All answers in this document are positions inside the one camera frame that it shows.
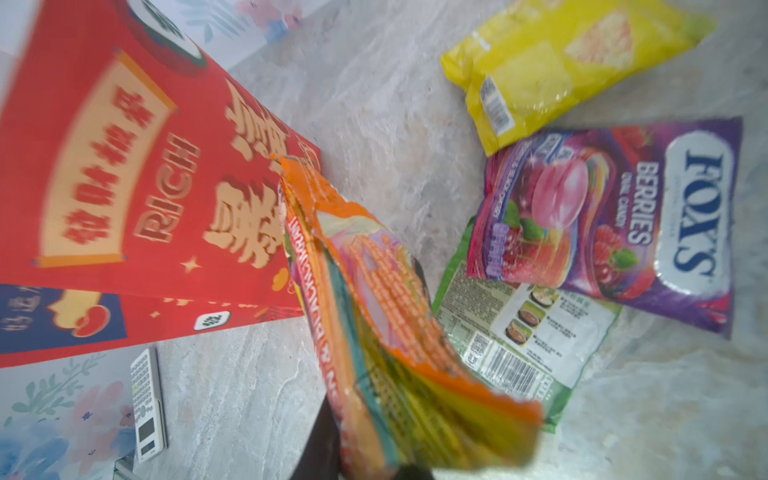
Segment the orange Fox's candy packet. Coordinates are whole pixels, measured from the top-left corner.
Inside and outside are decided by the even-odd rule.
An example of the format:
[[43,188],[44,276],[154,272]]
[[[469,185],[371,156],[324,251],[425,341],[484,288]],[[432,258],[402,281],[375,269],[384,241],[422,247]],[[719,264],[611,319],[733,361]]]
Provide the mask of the orange Fox's candy packet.
[[418,261],[314,167],[281,161],[285,248],[349,479],[404,467],[522,467],[543,413],[480,382],[431,306]]

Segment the small green packet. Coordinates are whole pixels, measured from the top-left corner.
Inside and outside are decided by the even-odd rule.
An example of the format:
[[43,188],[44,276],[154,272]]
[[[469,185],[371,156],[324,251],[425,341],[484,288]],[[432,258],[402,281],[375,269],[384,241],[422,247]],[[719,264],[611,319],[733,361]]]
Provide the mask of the small green packet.
[[621,308],[572,292],[469,277],[473,228],[467,224],[433,309],[471,372],[516,401],[539,402],[543,429],[553,433]]

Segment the red paper gift bag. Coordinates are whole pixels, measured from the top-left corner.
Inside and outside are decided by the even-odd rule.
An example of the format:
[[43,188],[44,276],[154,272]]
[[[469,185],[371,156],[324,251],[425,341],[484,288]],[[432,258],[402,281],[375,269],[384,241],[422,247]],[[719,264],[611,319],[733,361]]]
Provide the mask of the red paper gift bag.
[[297,317],[285,157],[320,150],[149,1],[42,1],[1,110],[1,363]]

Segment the pink Fox's candy packet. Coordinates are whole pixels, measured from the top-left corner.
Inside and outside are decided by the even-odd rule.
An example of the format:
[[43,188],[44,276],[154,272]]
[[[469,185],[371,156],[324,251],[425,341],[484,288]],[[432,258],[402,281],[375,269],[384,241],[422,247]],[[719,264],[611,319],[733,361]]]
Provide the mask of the pink Fox's candy packet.
[[739,117],[546,129],[493,154],[471,278],[579,293],[732,334]]

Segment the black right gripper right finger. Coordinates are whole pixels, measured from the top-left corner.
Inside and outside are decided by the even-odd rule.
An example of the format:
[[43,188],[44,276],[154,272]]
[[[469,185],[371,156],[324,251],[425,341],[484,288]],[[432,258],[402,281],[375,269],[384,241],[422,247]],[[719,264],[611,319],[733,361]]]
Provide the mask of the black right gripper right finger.
[[417,465],[404,465],[393,476],[393,480],[434,480],[430,469]]

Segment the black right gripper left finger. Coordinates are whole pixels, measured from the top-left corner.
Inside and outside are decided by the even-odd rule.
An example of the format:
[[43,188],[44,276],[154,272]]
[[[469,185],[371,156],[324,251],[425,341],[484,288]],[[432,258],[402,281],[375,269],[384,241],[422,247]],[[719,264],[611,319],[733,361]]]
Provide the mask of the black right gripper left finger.
[[337,480],[340,471],[340,433],[325,397],[290,480]]

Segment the yellow snack packet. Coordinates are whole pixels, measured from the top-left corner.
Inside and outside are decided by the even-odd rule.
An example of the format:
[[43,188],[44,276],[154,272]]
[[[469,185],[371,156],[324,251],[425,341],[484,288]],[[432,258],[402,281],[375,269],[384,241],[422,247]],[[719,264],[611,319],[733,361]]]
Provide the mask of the yellow snack packet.
[[664,1],[513,1],[440,62],[491,156],[714,29]]

